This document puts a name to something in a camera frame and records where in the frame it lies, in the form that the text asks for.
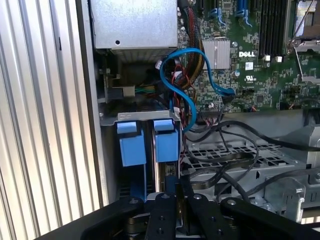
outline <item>silver heatsink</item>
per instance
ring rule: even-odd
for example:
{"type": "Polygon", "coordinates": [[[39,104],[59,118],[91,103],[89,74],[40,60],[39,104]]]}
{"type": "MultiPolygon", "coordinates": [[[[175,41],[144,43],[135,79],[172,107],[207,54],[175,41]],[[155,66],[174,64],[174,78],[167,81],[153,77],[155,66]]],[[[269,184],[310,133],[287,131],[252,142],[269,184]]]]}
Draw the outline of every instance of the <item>silver heatsink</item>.
{"type": "Polygon", "coordinates": [[[211,69],[230,68],[230,40],[214,39],[203,41],[205,55],[207,56],[211,69]]]}

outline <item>wire bundle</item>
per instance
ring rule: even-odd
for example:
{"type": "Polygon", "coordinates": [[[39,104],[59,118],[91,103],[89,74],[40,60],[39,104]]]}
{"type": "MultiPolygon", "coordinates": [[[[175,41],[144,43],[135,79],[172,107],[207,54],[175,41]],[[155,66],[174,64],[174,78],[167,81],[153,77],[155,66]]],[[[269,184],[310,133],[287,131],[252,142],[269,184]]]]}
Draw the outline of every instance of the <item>wire bundle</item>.
{"type": "Polygon", "coordinates": [[[178,50],[178,51],[175,51],[175,52],[171,53],[167,58],[165,58],[163,60],[163,62],[161,64],[161,67],[160,67],[160,78],[161,78],[162,82],[164,83],[164,85],[167,88],[169,88],[170,90],[172,90],[173,92],[175,92],[176,94],[178,94],[182,98],[184,98],[186,100],[186,102],[188,103],[189,107],[190,107],[190,110],[191,110],[191,121],[185,127],[185,129],[183,130],[184,133],[189,131],[192,128],[192,126],[196,123],[197,109],[196,109],[195,103],[184,93],[183,90],[180,90],[176,86],[174,86],[171,83],[169,83],[167,77],[165,76],[164,66],[166,65],[168,60],[174,59],[174,58],[179,57],[179,56],[181,56],[183,54],[190,54],[190,53],[197,53],[197,54],[200,54],[200,55],[203,56],[203,58],[205,60],[205,64],[206,64],[207,69],[208,69],[208,77],[209,77],[210,84],[211,84],[212,88],[215,90],[215,92],[217,94],[219,94],[221,96],[224,96],[224,97],[235,94],[235,91],[232,88],[225,89],[223,87],[220,87],[216,83],[214,83],[209,60],[206,57],[206,55],[202,51],[200,51],[199,49],[197,49],[197,48],[186,48],[186,49],[178,50]]]}
{"type": "MultiPolygon", "coordinates": [[[[240,121],[224,121],[224,122],[221,122],[217,125],[212,125],[210,130],[208,130],[208,132],[206,134],[204,134],[202,137],[198,138],[198,139],[188,139],[189,141],[191,142],[194,142],[194,143],[199,143],[203,140],[205,140],[207,137],[209,137],[212,133],[214,132],[221,132],[223,134],[231,134],[231,135],[235,135],[235,136],[238,136],[238,137],[241,137],[241,138],[245,138],[246,140],[250,141],[255,149],[256,149],[256,155],[255,155],[255,158],[254,158],[254,161],[253,163],[250,165],[250,167],[247,169],[247,171],[245,171],[243,174],[241,174],[238,178],[236,179],[230,179],[232,180],[231,181],[227,181],[229,182],[229,184],[231,185],[234,185],[234,182],[238,182],[240,179],[242,179],[244,176],[246,176],[248,174],[248,172],[254,167],[254,165],[257,163],[257,160],[258,160],[258,157],[259,157],[259,149],[258,149],[258,146],[257,144],[250,138],[248,138],[247,136],[244,136],[244,135],[241,135],[241,134],[237,134],[237,133],[232,133],[232,132],[227,132],[227,131],[223,131],[222,128],[223,127],[229,127],[231,125],[234,125],[234,126],[238,126],[238,127],[241,127],[251,133],[253,133],[254,135],[258,136],[259,138],[267,141],[268,143],[270,144],[275,144],[275,145],[279,145],[279,146],[282,146],[282,147],[285,147],[285,148],[290,148],[290,149],[295,149],[295,150],[300,150],[300,151],[307,151],[307,152],[320,152],[320,147],[313,147],[313,146],[308,146],[308,145],[300,145],[300,144],[295,144],[295,143],[291,143],[291,142],[285,142],[285,141],[281,141],[281,140],[277,140],[277,139],[274,139],[274,138],[270,138],[268,136],[265,136],[263,135],[262,133],[258,132],[256,129],[252,128],[251,126],[243,123],[243,122],[240,122],[240,121]]],[[[234,153],[230,153],[229,155],[226,155],[226,156],[223,156],[221,157],[220,159],[219,158],[214,158],[214,159],[201,159],[201,158],[197,158],[194,156],[194,154],[188,150],[188,146],[186,145],[186,140],[184,139],[184,148],[185,150],[189,153],[190,155],[190,158],[191,159],[194,159],[194,160],[197,160],[199,162],[205,162],[205,163],[215,163],[216,161],[226,161],[226,159],[229,159],[229,158],[232,158],[235,154],[234,153]]],[[[302,170],[294,170],[294,171],[291,171],[291,172],[285,172],[285,173],[281,173],[279,175],[276,175],[272,178],[270,178],[269,180],[267,180],[266,182],[264,183],[261,183],[260,185],[254,187],[253,189],[249,190],[248,192],[246,193],[243,193],[241,187],[239,189],[237,189],[240,193],[240,195],[242,196],[243,199],[248,199],[248,197],[250,195],[253,195],[255,193],[257,193],[258,191],[262,190],[263,188],[265,188],[267,185],[279,180],[279,179],[282,179],[282,178],[287,178],[287,177],[295,177],[295,176],[303,176],[303,175],[307,175],[307,174],[311,174],[311,173],[317,173],[319,171],[319,168],[313,168],[313,169],[302,169],[302,170]]],[[[195,173],[193,173],[191,175],[191,177],[194,177],[194,176],[197,176],[198,174],[202,174],[202,173],[206,173],[206,172],[216,172],[217,174],[220,173],[220,177],[223,173],[225,173],[225,169],[224,168],[221,168],[219,170],[219,172],[217,170],[214,170],[214,169],[201,169],[201,170],[198,170],[196,171],[195,173]]],[[[213,181],[212,179],[209,179],[209,181],[211,181],[211,183],[217,183],[217,179],[214,179],[215,181],[213,181]]],[[[206,183],[206,182],[201,182],[201,184],[203,186],[206,186],[207,185],[209,187],[211,187],[209,185],[209,183],[206,183]]],[[[230,185],[226,185],[223,189],[220,190],[220,192],[217,194],[216,196],[216,199],[217,201],[219,201],[220,199],[220,195],[222,194],[223,191],[225,191],[230,185]]]]}
{"type": "MultiPolygon", "coordinates": [[[[205,49],[202,43],[200,27],[193,8],[190,6],[185,7],[181,10],[181,13],[184,20],[184,27],[189,36],[189,47],[199,49],[204,53],[205,49]]],[[[177,84],[184,90],[190,88],[200,75],[204,64],[205,60],[202,55],[191,53],[188,56],[185,74],[178,79],[177,84]]]]}

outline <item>ribbed metal surface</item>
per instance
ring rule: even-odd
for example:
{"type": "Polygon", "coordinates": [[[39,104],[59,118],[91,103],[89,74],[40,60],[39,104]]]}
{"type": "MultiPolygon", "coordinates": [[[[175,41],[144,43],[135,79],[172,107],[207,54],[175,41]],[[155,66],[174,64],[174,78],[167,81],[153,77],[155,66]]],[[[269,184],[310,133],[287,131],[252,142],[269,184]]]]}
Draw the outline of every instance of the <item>ribbed metal surface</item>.
{"type": "Polygon", "coordinates": [[[129,64],[134,62],[155,63],[172,53],[174,47],[154,48],[154,49],[111,49],[111,51],[118,56],[121,62],[129,64]]]}
{"type": "MultiPolygon", "coordinates": [[[[230,68],[230,40],[204,40],[203,47],[205,55],[210,62],[211,69],[230,68]]],[[[204,64],[203,69],[207,70],[206,64],[204,64]]]]}
{"type": "Polygon", "coordinates": [[[100,207],[74,0],[0,1],[0,240],[100,207]]]}

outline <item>heatsink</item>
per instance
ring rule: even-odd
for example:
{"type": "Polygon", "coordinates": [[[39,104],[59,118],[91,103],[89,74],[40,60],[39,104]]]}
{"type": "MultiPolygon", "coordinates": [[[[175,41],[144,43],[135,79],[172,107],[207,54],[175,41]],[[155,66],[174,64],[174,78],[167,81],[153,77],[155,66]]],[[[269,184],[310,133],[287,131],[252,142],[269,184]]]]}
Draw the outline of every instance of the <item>heatsink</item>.
{"type": "Polygon", "coordinates": [[[298,2],[294,30],[297,31],[296,37],[300,39],[320,38],[320,4],[317,1],[298,2]]]}
{"type": "MultiPolygon", "coordinates": [[[[212,70],[230,68],[230,40],[205,40],[202,44],[212,70]]],[[[206,64],[204,64],[203,69],[207,70],[206,64]]]]}

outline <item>metal case panel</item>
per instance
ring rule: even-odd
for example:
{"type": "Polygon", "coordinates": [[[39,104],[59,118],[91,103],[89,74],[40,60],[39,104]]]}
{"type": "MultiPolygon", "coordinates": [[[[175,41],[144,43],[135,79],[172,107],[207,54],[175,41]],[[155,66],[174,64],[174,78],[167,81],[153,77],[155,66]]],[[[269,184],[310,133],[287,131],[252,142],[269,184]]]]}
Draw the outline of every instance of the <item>metal case panel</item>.
{"type": "Polygon", "coordinates": [[[177,1],[92,0],[97,49],[178,46],[177,1]]]}
{"type": "Polygon", "coordinates": [[[0,239],[100,207],[75,1],[0,1],[0,239]]]}

